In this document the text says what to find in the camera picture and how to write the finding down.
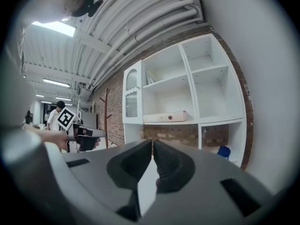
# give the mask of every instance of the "ceiling light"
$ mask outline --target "ceiling light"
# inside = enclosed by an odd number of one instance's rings
[[[46,79],[46,78],[44,78],[43,80],[44,80],[44,82],[46,82],[46,83],[52,83],[52,84],[55,84],[55,85],[59,85],[59,86],[66,87],[66,88],[69,88],[69,87],[70,87],[70,85],[69,85],[69,84],[66,84],[66,83],[56,82],[56,81],[52,81],[52,80],[49,80],[49,79]]]
[[[74,36],[75,30],[76,30],[76,28],[71,27],[71,26],[69,26],[67,24],[64,24],[62,22],[50,22],[50,23],[34,22],[33,25],[40,26],[40,27],[43,27],[43,28],[48,28],[48,29],[51,29],[53,31],[66,34],[70,37]]]
[[[61,99],[61,100],[66,100],[66,101],[72,101],[71,99],[69,98],[61,98],[61,97],[56,97],[56,99]]]

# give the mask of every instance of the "glasses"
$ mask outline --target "glasses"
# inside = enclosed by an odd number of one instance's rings
[[[72,14],[78,9],[78,6],[80,4],[80,0],[68,0],[65,5],[65,17],[63,21],[68,21]]]

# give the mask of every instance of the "wooden coat rack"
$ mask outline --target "wooden coat rack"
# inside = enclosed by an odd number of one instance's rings
[[[110,89],[106,88],[106,89],[105,89],[105,97],[104,97],[104,99],[102,99],[102,98],[100,97],[100,100],[101,100],[102,102],[104,102],[104,107],[102,107],[102,108],[104,109],[104,131],[105,131],[105,133],[106,133],[106,135],[105,135],[106,149],[108,149],[108,139],[107,139],[107,119],[110,118],[110,117],[112,116],[111,114],[107,116],[107,95],[108,95],[109,91],[110,91]]]

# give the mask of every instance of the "corrugated white ceiling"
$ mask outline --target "corrugated white ceiling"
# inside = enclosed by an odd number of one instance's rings
[[[87,94],[77,95],[78,86],[88,83],[93,75],[97,78],[101,72],[106,72],[107,68],[105,66],[101,67],[97,73],[95,71],[119,37],[135,22],[144,19],[151,11],[159,10],[179,1],[104,0],[103,5],[94,17],[89,18],[85,15],[80,18],[71,18],[68,21],[69,25],[76,27],[76,32],[85,36],[88,35],[88,43],[83,42],[78,36],[72,38],[52,30],[31,25],[27,29],[24,45],[25,61],[28,70],[26,79],[36,88],[37,94],[45,96],[44,100],[55,101],[55,97],[61,96],[71,98],[73,102],[76,102],[79,98],[81,100],[86,99]],[[184,11],[187,11],[187,9],[182,7],[165,14],[150,22],[142,30],[147,29],[153,23]],[[186,18],[174,24],[193,18],[195,17]],[[127,42],[123,43],[118,50],[120,51]],[[126,56],[140,43],[137,43],[124,53],[117,61]],[[67,89],[50,85],[43,82],[43,78],[68,83],[71,87]]]

